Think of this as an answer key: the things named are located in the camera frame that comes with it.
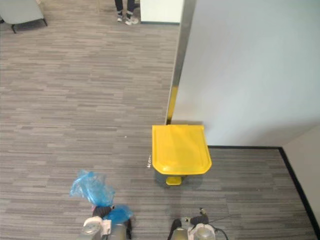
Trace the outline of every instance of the sneaker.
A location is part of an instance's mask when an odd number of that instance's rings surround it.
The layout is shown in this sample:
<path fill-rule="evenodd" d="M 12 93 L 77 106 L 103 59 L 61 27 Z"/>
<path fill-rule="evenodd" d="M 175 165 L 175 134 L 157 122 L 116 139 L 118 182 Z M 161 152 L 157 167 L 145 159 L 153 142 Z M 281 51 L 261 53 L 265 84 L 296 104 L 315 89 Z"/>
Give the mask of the sneaker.
<path fill-rule="evenodd" d="M 132 24 L 137 24 L 137 23 L 139 23 L 139 20 L 138 20 L 138 18 L 136 18 L 134 16 L 132 16 L 131 18 L 125 19 L 125 24 L 127 24 L 127 25 L 132 25 Z"/>
<path fill-rule="evenodd" d="M 122 15 L 116 16 L 116 20 L 117 20 L 118 22 L 122 22 L 122 21 L 123 21 L 122 18 L 123 18 Z"/>

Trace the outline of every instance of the yellow trash can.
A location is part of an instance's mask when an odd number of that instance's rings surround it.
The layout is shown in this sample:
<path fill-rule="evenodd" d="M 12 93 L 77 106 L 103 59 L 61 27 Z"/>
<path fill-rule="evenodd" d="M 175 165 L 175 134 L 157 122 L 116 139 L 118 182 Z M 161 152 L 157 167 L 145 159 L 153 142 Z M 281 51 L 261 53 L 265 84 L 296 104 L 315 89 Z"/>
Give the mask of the yellow trash can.
<path fill-rule="evenodd" d="M 183 177 L 205 174 L 211 167 L 203 125 L 153 125 L 152 165 L 155 178 L 180 185 Z"/>

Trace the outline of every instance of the gray armchair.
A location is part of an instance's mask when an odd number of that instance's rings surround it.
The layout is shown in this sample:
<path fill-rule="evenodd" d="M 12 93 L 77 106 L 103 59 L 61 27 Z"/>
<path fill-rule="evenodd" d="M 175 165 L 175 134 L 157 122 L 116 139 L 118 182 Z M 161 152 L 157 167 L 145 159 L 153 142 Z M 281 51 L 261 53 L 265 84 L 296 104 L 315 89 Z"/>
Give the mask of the gray armchair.
<path fill-rule="evenodd" d="M 0 0 L 0 16 L 16 33 L 15 25 L 41 19 L 48 26 L 36 0 Z"/>

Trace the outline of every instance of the black baseboard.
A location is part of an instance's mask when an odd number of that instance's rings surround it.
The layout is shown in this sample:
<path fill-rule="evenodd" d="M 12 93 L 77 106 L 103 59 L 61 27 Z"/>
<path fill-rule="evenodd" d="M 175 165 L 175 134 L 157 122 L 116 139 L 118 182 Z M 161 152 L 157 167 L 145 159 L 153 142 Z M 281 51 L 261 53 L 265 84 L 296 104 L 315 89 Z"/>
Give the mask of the black baseboard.
<path fill-rule="evenodd" d="M 310 222 L 311 222 L 311 225 L 313 227 L 313 230 L 314 230 L 314 233 L 317 237 L 317 239 L 320 240 L 320 228 L 319 228 L 319 224 L 317 222 L 317 219 L 315 217 L 315 214 L 314 212 L 312 211 L 311 209 L 311 206 L 308 202 L 308 199 L 305 195 L 305 192 L 295 174 L 295 171 L 293 170 L 289 160 L 288 160 L 288 157 L 284 151 L 284 149 L 282 147 L 279 147 L 279 146 L 208 146 L 209 149 L 278 149 L 279 152 L 280 152 L 280 155 L 284 161 L 284 164 L 286 166 L 286 168 L 288 169 L 288 172 L 290 174 L 290 177 L 294 183 L 294 186 L 300 196 L 300 199 L 303 203 L 303 206 L 304 206 L 304 209 L 310 219 Z"/>
<path fill-rule="evenodd" d="M 160 24 L 160 25 L 180 25 L 178 22 L 163 22 L 163 21 L 141 21 L 141 24 Z"/>
<path fill-rule="evenodd" d="M 286 155 L 285 150 L 282 147 L 279 147 L 279 152 L 281 154 L 281 157 L 282 157 L 282 159 L 284 161 L 284 164 L 285 164 L 286 168 L 289 171 L 289 174 L 290 174 L 291 179 L 292 179 L 292 181 L 293 181 L 293 183 L 295 185 L 295 188 L 299 193 L 299 196 L 301 198 L 301 201 L 303 203 L 305 211 L 308 214 L 308 217 L 310 219 L 310 222 L 311 222 L 311 225 L 312 225 L 313 230 L 315 232 L 315 235 L 316 235 L 316 237 L 318 239 L 320 239 L 319 224 L 318 224 L 317 219 L 316 219 L 316 217 L 314 215 L 314 212 L 311 209 L 311 206 L 310 206 L 309 201 L 308 201 L 308 199 L 307 199 L 307 197 L 305 195 L 305 192 L 304 192 L 304 190 L 303 190 L 303 188 L 302 188 L 302 186 L 301 186 L 301 184 L 300 184 L 300 182 L 299 182 L 299 180 L 298 180 L 298 178 L 297 178 L 297 176 L 295 174 L 295 171 L 293 170 L 293 168 L 292 168 L 292 166 L 291 166 L 291 164 L 289 162 L 289 159 L 288 159 L 288 157 Z"/>
<path fill-rule="evenodd" d="M 208 146 L 209 149 L 279 149 L 278 146 Z"/>

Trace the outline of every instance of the person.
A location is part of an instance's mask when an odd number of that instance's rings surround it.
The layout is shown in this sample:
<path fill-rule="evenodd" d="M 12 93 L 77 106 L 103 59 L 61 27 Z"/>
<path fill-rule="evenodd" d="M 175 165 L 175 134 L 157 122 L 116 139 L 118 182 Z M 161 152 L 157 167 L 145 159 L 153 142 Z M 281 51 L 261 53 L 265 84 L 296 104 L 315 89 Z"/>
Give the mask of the person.
<path fill-rule="evenodd" d="M 115 7 L 116 7 L 116 12 L 117 12 L 117 17 L 116 20 L 118 22 L 123 21 L 123 0 L 114 0 L 115 1 Z M 134 17 L 134 9 L 135 9 L 135 0 L 127 0 L 127 8 L 126 8 L 126 18 L 125 18 L 125 24 L 127 25 L 132 25 L 132 24 L 137 24 L 139 20 Z"/>

